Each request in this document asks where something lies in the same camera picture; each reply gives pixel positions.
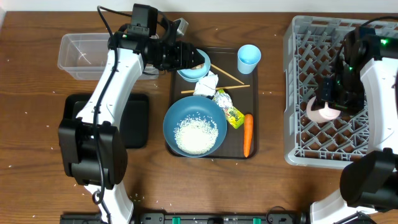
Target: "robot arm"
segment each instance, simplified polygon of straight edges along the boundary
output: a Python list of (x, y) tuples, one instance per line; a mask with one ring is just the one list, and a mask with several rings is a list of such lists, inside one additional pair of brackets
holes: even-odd
[(359, 27), (346, 35), (344, 48), (346, 65), (337, 64), (334, 80), (324, 81), (328, 84), (321, 85), (316, 103), (310, 107), (318, 109), (327, 102), (330, 108), (353, 114), (363, 108), (366, 93), (368, 154), (345, 167), (340, 189), (311, 205), (311, 224), (341, 223), (359, 212), (398, 208), (394, 172), (398, 166), (398, 40)]
[[(188, 23), (184, 19), (172, 22), (164, 17), (159, 24), (166, 29), (165, 37), (150, 38), (156, 32), (157, 13), (153, 7), (134, 5), (131, 24), (122, 26), (111, 37), (116, 39), (115, 42), (111, 39), (108, 42), (108, 61), (89, 102), (76, 119), (63, 119), (58, 129), (65, 173), (93, 195), (101, 190), (101, 170), (95, 151), (97, 143), (99, 145), (105, 186), (103, 203), (99, 204), (103, 222), (127, 224), (132, 216), (133, 204), (122, 181), (127, 168), (127, 151), (118, 128), (127, 99), (145, 65), (151, 63), (159, 70), (171, 71), (205, 62), (192, 44), (175, 41), (187, 29)], [(115, 50), (118, 64), (114, 72)], [(93, 120), (99, 101), (96, 142)]]

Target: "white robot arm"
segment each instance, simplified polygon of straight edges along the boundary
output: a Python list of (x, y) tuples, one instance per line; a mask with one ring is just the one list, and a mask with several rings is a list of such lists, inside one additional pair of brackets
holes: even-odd
[[(118, 48), (118, 56), (119, 64), (117, 74), (112, 78), (105, 92), (99, 108), (101, 113), (98, 115), (98, 124), (107, 121), (110, 125), (117, 128), (119, 128), (121, 116), (132, 87), (141, 76), (142, 71), (144, 71), (141, 54), (135, 54), (133, 50)], [(108, 52), (108, 61), (106, 62), (104, 73), (94, 93), (85, 107), (76, 116), (77, 118), (81, 118), (81, 121), (84, 123), (93, 122), (94, 107), (112, 72), (114, 59), (114, 50), (110, 50)], [(85, 188), (91, 194), (101, 190), (100, 186), (93, 184), (88, 184)], [(119, 184), (115, 184), (111, 190), (105, 189), (103, 201), (108, 209), (108, 212), (106, 212), (103, 206), (101, 204), (99, 205), (103, 222), (108, 221), (107, 213), (111, 214), (111, 223), (130, 222), (134, 206), (127, 196), (123, 181)]]
[(76, 119), (64, 118), (58, 129), (65, 173), (93, 194), (105, 223), (131, 221), (134, 207), (123, 184), (127, 152), (118, 129), (127, 99), (145, 65), (179, 70), (205, 62), (192, 44), (175, 41), (187, 29), (184, 19), (168, 21), (159, 12), (163, 15), (159, 24), (166, 29), (165, 36), (150, 39), (156, 32), (157, 13), (153, 7), (135, 4), (131, 24), (110, 33), (108, 61), (94, 93)]
[[(390, 175), (393, 175), (395, 168), (394, 154), (398, 154), (396, 99), (398, 41), (369, 35), (361, 40), (352, 42), (350, 38), (353, 36), (348, 34), (346, 36), (348, 40), (345, 41), (345, 48), (355, 52), (355, 54), (345, 52), (347, 66), (351, 67), (341, 72), (344, 73), (354, 69), (352, 77), (360, 79), (366, 94), (369, 117), (368, 154), (358, 163), (350, 164), (344, 169), (340, 180), (340, 189), (327, 198), (311, 205), (311, 224), (339, 223), (346, 217), (358, 212), (372, 214), (398, 207), (393, 202), (395, 193), (391, 194), (391, 192), (386, 190), (390, 189), (395, 192), (398, 189), (398, 185), (388, 181)], [(332, 86), (333, 84), (342, 85), (339, 82), (339, 78), (344, 80), (344, 78), (336, 75), (337, 81), (330, 84)], [(335, 97), (337, 100), (329, 101), (329, 105), (332, 104), (334, 109), (341, 108), (342, 105), (338, 100), (338, 93), (335, 93)]]

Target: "brown serving tray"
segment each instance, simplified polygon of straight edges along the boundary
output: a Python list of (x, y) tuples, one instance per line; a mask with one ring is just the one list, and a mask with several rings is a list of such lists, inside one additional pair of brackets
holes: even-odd
[[(227, 133), (222, 145), (213, 153), (202, 158), (208, 159), (249, 159), (256, 155), (259, 146), (259, 118), (258, 118), (258, 85), (257, 85), (257, 67), (252, 73), (243, 75), (238, 70), (238, 49), (219, 48), (219, 47), (203, 47), (200, 48), (209, 55), (210, 61), (220, 69), (228, 72), (232, 76), (244, 82), (250, 87), (237, 88), (225, 90), (231, 98), (233, 105), (243, 114), (252, 114), (254, 118), (253, 138), (251, 144), (250, 155), (246, 158), (243, 155), (243, 124), (238, 129), (234, 129), (228, 123)], [(211, 67), (210, 70), (218, 75), (218, 84), (220, 86), (235, 86), (240, 85), (239, 82), (221, 73), (217, 69)], [(182, 79), (177, 73), (173, 72), (171, 88), (170, 88), (170, 104), (173, 105), (176, 101), (192, 96), (192, 93), (181, 94), (184, 90), (194, 90), (196, 83), (190, 83)], [(167, 150), (173, 155), (183, 157), (166, 143)]]

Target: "black base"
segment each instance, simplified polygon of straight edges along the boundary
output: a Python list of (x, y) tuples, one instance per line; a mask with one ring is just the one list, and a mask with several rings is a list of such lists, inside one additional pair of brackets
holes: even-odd
[[(63, 117), (75, 118), (83, 109), (90, 94), (68, 96), (65, 102)], [(120, 135), (126, 149), (144, 147), (148, 140), (149, 99), (144, 94), (130, 94), (120, 122)]]
[[(96, 215), (61, 215), (60, 224), (97, 224)], [(164, 215), (163, 213), (144, 213), (130, 221), (130, 224), (310, 224), (307, 213), (281, 211), (265, 215)], [(376, 224), (367, 215), (357, 213), (336, 224)]]

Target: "dish rack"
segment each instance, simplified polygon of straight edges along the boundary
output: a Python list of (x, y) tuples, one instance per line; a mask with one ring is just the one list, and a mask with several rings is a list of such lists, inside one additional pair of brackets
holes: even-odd
[[(368, 109), (355, 116), (327, 123), (311, 121), (306, 113), (318, 83), (330, 77), (344, 36), (366, 21), (296, 16), (284, 35), (286, 107), (284, 112), (285, 160), (295, 166), (343, 169), (366, 155)], [(372, 22), (377, 35), (398, 38), (398, 23)]]

